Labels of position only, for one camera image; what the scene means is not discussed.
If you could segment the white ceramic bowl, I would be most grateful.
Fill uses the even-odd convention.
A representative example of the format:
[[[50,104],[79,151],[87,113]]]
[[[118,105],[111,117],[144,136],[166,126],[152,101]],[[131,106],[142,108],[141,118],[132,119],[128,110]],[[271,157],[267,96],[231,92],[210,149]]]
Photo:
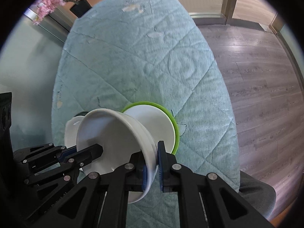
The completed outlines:
[[[133,153],[142,151],[147,177],[142,192],[130,192],[129,203],[143,199],[154,181],[157,166],[157,146],[149,131],[129,115],[110,109],[95,109],[81,121],[77,131],[76,148],[81,151],[94,144],[103,148],[103,154],[83,166],[88,175],[95,171],[100,175],[113,172],[129,162]]]

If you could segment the grey chair seat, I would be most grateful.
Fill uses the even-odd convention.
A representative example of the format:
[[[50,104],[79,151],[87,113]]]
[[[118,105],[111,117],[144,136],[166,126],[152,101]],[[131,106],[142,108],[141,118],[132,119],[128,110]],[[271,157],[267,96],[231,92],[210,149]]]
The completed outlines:
[[[240,171],[239,195],[264,218],[270,217],[276,203],[276,192],[272,186]]]

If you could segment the light blue quilted tablecloth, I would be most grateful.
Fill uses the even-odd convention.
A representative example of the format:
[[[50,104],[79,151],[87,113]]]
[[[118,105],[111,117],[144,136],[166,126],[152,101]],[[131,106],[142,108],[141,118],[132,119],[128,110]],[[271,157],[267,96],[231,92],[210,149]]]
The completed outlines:
[[[67,36],[53,90],[51,130],[64,143],[83,111],[121,111],[150,101],[180,130],[178,163],[240,188],[239,145],[229,94],[202,33],[178,0],[103,0]]]

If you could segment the black flower pot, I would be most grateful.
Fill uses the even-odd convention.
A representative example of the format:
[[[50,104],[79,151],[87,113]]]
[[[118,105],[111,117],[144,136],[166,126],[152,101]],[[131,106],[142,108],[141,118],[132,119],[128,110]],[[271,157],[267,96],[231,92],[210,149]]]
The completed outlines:
[[[92,8],[90,3],[87,0],[79,0],[77,4],[74,4],[70,11],[73,13],[77,18],[82,17],[87,11]]]

